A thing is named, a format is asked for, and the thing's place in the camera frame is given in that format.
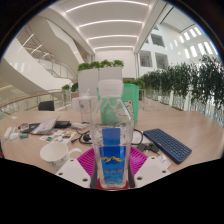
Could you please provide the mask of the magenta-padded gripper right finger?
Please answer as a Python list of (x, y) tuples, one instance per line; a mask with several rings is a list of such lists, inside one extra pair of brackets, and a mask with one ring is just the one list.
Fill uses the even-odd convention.
[(130, 149), (128, 174), (130, 188), (143, 187), (169, 174), (169, 170), (157, 157), (148, 157), (136, 148)]

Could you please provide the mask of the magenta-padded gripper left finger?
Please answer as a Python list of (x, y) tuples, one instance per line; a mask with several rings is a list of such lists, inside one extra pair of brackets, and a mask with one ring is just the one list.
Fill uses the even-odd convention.
[(70, 158), (56, 175), (81, 187), (95, 189), (97, 186), (97, 167), (94, 149), (89, 149), (77, 159)]

